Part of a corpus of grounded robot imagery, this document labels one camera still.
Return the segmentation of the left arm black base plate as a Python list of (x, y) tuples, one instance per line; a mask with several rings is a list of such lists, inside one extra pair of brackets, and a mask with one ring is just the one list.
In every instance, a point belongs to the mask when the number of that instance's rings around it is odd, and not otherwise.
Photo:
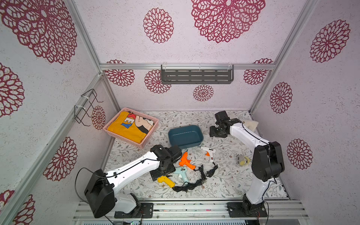
[(135, 207), (130, 213), (124, 213), (116, 211), (114, 218), (116, 219), (130, 219), (130, 218), (152, 218), (154, 212), (153, 203), (140, 203), (139, 206)]

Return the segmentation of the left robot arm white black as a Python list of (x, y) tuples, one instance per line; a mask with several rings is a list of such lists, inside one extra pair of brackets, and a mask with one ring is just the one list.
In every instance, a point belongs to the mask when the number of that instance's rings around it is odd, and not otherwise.
[(146, 173), (156, 181), (175, 172), (174, 164), (181, 157), (182, 150), (178, 146), (167, 148), (158, 144), (125, 166), (107, 172), (102, 169), (93, 172), (84, 195), (94, 218), (104, 217), (112, 210), (130, 218), (140, 216), (142, 205), (135, 194), (123, 194), (121, 190)]

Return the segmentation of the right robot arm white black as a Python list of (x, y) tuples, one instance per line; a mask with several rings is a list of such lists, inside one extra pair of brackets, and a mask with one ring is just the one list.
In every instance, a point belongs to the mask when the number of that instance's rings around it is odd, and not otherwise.
[(248, 212), (262, 208), (266, 192), (285, 170), (280, 143), (261, 138), (247, 128), (245, 122), (229, 118), (226, 111), (216, 113), (215, 119), (216, 126), (210, 127), (210, 137), (226, 138), (231, 135), (253, 150), (251, 169), (254, 178), (243, 196), (243, 208)]

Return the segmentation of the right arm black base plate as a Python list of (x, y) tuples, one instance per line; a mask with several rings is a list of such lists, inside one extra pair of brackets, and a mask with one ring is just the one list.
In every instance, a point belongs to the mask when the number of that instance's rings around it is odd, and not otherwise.
[(264, 203), (253, 205), (248, 202), (228, 202), (227, 210), (231, 218), (266, 218), (268, 216)]

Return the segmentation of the orange hot glue gun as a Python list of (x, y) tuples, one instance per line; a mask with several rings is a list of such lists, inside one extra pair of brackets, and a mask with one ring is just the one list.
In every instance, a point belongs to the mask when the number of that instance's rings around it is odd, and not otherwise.
[(191, 164), (191, 160), (188, 159), (188, 153), (185, 152), (182, 156), (182, 158), (180, 159), (180, 162), (179, 162), (179, 166), (181, 167), (188, 167), (189, 169), (191, 170), (195, 170), (196, 169), (196, 166), (192, 165)]

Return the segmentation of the yellow hot glue gun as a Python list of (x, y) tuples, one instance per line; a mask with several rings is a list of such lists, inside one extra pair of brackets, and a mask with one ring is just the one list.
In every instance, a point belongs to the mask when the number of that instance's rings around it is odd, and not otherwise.
[(173, 181), (171, 181), (168, 177), (166, 176), (161, 176), (159, 178), (157, 178), (157, 181), (159, 183), (165, 183), (166, 185), (168, 185), (170, 188), (175, 187), (175, 183)]

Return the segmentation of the white hot glue gun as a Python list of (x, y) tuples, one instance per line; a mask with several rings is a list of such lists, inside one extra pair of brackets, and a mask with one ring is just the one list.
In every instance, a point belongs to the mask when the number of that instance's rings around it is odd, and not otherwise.
[(206, 156), (209, 156), (209, 161), (211, 163), (214, 162), (214, 154), (216, 153), (216, 150), (213, 148), (202, 146), (201, 149), (206, 152)]

